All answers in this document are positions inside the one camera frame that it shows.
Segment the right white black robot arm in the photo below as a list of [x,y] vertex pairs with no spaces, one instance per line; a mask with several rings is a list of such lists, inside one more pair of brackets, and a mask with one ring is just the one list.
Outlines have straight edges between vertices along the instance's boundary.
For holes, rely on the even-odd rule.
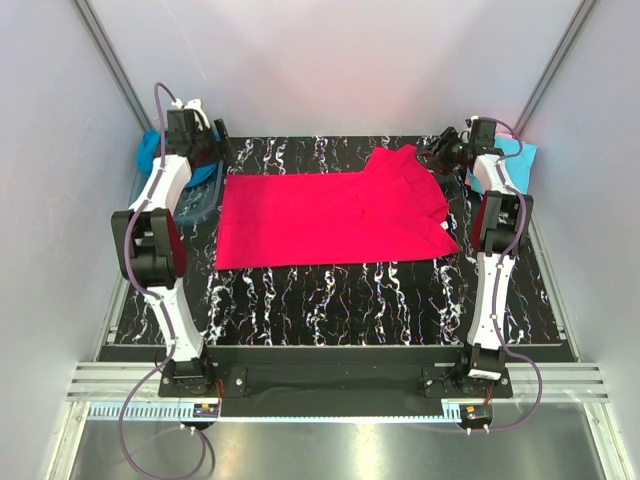
[[520,189],[507,170],[507,161],[524,150],[507,154],[495,145],[500,126],[490,117],[474,116],[459,132],[453,127],[430,142],[417,155],[442,175],[462,166],[482,187],[482,200],[472,231],[472,248],[478,264],[474,315],[463,353],[452,371],[442,379],[463,396],[480,397],[496,387],[506,386],[504,315],[508,286],[523,239],[526,236],[533,198]]

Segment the red t shirt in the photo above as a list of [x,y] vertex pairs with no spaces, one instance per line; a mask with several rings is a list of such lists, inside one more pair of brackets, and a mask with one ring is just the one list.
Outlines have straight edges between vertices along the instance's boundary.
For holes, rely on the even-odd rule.
[[376,148],[359,172],[231,175],[215,266],[243,268],[432,260],[459,251],[449,203],[406,145]]

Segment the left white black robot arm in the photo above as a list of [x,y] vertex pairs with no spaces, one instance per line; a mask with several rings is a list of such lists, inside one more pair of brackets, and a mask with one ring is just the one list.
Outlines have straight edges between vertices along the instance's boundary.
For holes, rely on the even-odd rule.
[[214,127],[198,99],[174,101],[141,194],[111,216],[121,273],[151,306],[165,340],[166,359],[159,365],[163,396],[203,396],[216,382],[186,299],[187,252],[174,219],[193,173],[223,160]]

